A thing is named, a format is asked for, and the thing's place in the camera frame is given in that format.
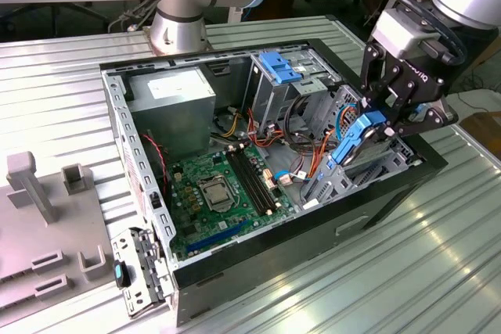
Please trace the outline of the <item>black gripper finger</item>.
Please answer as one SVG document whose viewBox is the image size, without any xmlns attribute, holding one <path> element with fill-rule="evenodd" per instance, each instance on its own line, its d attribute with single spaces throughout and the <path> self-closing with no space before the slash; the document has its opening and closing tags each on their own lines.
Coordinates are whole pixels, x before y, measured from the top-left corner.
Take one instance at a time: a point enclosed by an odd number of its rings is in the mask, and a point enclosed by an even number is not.
<svg viewBox="0 0 501 334">
<path fill-rule="evenodd" d="M 384 135 L 406 137 L 447 127 L 458 121 L 457 112 L 441 98 L 434 102 L 391 109 L 384 123 Z"/>
<path fill-rule="evenodd" d="M 379 110 L 385 117 L 403 117 L 416 87 L 411 73 L 405 61 L 393 57 L 378 42 L 370 42 L 361 69 L 363 111 Z"/>
</svg>

